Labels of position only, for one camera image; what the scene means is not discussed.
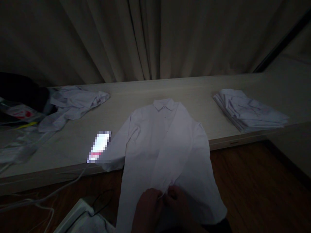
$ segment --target stack of folded shirts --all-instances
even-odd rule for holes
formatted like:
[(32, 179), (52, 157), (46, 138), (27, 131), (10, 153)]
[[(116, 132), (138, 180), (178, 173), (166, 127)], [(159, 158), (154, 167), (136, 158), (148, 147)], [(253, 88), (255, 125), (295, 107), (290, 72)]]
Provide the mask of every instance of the stack of folded shirts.
[(213, 99), (241, 132), (283, 128), (285, 114), (248, 98), (243, 91), (222, 89)]

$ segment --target yellow object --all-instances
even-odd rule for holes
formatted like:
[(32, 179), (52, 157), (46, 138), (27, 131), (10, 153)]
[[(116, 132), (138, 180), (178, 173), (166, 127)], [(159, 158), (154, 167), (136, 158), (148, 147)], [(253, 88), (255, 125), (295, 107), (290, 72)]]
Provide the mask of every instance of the yellow object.
[(35, 125), (35, 124), (37, 124), (37, 122), (36, 122), (36, 121), (33, 121), (33, 122), (31, 122), (31, 123), (22, 125), (22, 126), (16, 128), (16, 129), (26, 128), (26, 127), (29, 127), (29, 126), (33, 126), (33, 125)]

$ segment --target wooden floor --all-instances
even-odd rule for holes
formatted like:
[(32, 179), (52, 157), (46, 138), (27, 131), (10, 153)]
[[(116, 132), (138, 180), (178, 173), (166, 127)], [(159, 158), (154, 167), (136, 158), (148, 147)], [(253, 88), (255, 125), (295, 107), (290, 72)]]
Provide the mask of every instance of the wooden floor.
[[(311, 232), (311, 192), (274, 157), (261, 142), (211, 152), (214, 176), (233, 232)], [(115, 193), (109, 208), (117, 213), (121, 171), (82, 178), (42, 206), (55, 214), (48, 232), (84, 196), (97, 196), (107, 189)], [(44, 197), (63, 184), (0, 197), (0, 205), (24, 198)], [(28, 232), (49, 215), (35, 206), (0, 214), (1, 232)], [(43, 232), (48, 220), (31, 232)]]

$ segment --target curtain fold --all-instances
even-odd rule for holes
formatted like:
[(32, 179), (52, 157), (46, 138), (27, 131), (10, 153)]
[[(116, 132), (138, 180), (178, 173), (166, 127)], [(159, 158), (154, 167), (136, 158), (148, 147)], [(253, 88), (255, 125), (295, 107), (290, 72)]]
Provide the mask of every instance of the curtain fold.
[(3, 0), (0, 71), (42, 85), (252, 72), (310, 7), (308, 0)]

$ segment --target phone screen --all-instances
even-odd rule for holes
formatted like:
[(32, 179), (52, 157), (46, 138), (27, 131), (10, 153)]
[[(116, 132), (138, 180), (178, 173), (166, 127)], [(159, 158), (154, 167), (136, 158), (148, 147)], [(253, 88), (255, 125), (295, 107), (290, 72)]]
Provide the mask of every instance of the phone screen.
[(95, 137), (93, 147), (91, 148), (89, 157), (87, 159), (88, 163), (100, 161), (100, 157), (107, 149), (110, 139), (111, 139), (110, 131), (98, 132), (97, 136)]

